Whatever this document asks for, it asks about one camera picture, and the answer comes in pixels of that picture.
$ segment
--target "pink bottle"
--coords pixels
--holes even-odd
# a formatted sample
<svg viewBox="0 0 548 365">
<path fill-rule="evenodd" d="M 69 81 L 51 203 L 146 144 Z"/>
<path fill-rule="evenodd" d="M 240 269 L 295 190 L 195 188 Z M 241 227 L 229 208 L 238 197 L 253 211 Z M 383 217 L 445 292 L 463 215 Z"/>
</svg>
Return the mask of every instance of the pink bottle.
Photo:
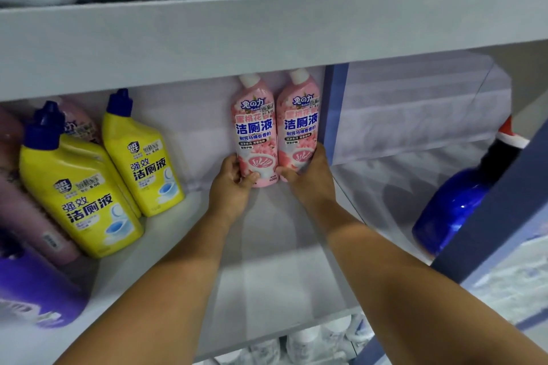
<svg viewBox="0 0 548 365">
<path fill-rule="evenodd" d="M 81 140 L 101 144 L 101 131 L 88 114 L 77 105 L 61 97 L 32 98 L 29 104 L 35 110 L 44 107 L 46 101 L 55 101 L 65 114 L 65 133 Z"/>
<path fill-rule="evenodd" d="M 312 159 L 318 143 L 320 92 L 304 68 L 289 73 L 291 84 L 284 88 L 277 102 L 280 166 L 296 171 Z"/>
<path fill-rule="evenodd" d="M 54 265 L 80 256 L 76 245 L 59 232 L 19 181 L 19 149 L 23 125 L 0 108 L 0 225 L 31 244 Z"/>
<path fill-rule="evenodd" d="M 236 129 L 237 153 L 243 176 L 258 172 L 254 188 L 278 182 L 274 96 L 258 74 L 239 76 L 245 91 L 232 103 L 232 122 Z"/>
</svg>

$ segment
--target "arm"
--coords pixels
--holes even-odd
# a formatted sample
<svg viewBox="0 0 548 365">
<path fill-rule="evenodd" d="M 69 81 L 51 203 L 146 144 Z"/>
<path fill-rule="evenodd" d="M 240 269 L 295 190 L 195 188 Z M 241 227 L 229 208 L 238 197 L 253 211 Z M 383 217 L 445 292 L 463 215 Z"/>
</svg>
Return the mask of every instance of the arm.
<svg viewBox="0 0 548 365">
<path fill-rule="evenodd" d="M 257 177 L 253 173 L 240 182 L 236 156 L 227 157 L 205 215 L 56 365 L 191 364 L 226 235 Z"/>
<path fill-rule="evenodd" d="M 322 230 L 394 365 L 548 363 L 548 355 L 461 286 L 341 208 L 325 149 L 308 171 L 278 168 Z"/>
</svg>

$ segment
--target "right hand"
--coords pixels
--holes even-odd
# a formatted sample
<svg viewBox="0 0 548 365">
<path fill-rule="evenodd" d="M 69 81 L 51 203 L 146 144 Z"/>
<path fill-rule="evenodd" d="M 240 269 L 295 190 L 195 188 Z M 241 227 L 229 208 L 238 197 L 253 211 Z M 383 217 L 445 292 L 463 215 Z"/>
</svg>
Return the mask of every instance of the right hand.
<svg viewBox="0 0 548 365">
<path fill-rule="evenodd" d="M 282 166 L 276 168 L 276 173 L 289 182 L 291 191 L 308 211 L 318 208 L 323 202 L 336 202 L 333 175 L 329 170 L 325 147 L 321 143 L 318 143 L 314 157 L 303 175 Z"/>
</svg>

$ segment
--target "blue spray bottle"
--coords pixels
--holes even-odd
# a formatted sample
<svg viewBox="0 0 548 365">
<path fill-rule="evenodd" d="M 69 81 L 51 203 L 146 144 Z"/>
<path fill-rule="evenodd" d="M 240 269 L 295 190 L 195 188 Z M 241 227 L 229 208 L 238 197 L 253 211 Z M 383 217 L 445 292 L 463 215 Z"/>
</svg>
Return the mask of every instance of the blue spray bottle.
<svg viewBox="0 0 548 365">
<path fill-rule="evenodd" d="M 418 243 L 437 256 L 528 143 L 508 118 L 480 164 L 449 178 L 426 205 L 413 227 Z"/>
</svg>

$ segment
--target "dark blue bottle cap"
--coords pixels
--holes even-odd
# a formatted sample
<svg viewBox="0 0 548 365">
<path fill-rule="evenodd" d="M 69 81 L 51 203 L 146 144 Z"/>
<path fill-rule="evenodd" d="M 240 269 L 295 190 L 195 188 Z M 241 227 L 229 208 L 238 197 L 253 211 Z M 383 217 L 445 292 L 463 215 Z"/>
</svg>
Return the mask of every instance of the dark blue bottle cap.
<svg viewBox="0 0 548 365">
<path fill-rule="evenodd" d="M 133 100 L 129 98 L 127 88 L 120 88 L 115 94 L 110 94 L 106 112 L 120 117 L 131 117 Z"/>
<path fill-rule="evenodd" d="M 65 132 L 65 114 L 59 110 L 55 101 L 46 101 L 44 107 L 35 111 L 34 123 L 38 126 L 55 127 L 60 133 Z"/>
<path fill-rule="evenodd" d="M 61 133 L 57 127 L 32 123 L 25 127 L 23 144 L 29 149 L 56 150 L 59 147 L 60 137 Z"/>
</svg>

